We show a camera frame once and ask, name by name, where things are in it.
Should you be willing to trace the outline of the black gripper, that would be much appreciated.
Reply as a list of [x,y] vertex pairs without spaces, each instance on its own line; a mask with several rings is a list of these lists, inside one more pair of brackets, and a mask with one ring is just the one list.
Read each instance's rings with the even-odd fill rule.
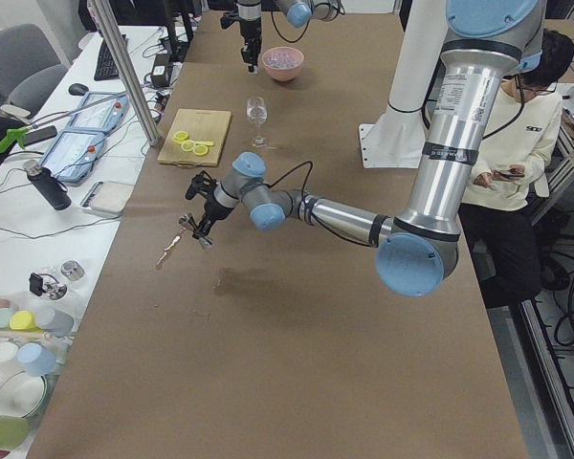
[[204,203],[204,214],[202,218],[192,223],[195,226],[197,234],[199,237],[207,237],[213,225],[217,221],[225,220],[232,212],[231,207],[227,207],[222,204],[216,197],[215,193],[212,191],[206,197],[206,202]]
[[262,43],[262,23],[260,18],[253,20],[241,18],[240,33],[244,39],[245,45],[241,48],[240,53],[243,61],[249,64],[249,72],[258,72],[259,47]]

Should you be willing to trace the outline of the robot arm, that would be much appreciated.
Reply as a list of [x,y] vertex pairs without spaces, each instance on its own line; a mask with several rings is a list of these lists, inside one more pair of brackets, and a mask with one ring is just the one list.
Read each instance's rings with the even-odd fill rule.
[[[247,70],[256,74],[262,49],[262,2],[236,1],[233,21],[239,25],[244,39],[241,55]],[[342,1],[275,1],[278,10],[294,28],[306,26],[311,20],[333,21],[344,13]]]
[[221,179],[195,175],[187,199],[203,197],[193,235],[238,206],[260,230],[287,218],[373,248],[393,292],[435,291],[457,265],[457,211],[496,106],[500,82],[541,59],[542,1],[418,1],[409,17],[386,112],[362,126],[360,147],[395,197],[390,215],[355,208],[264,179],[266,165],[240,154]]

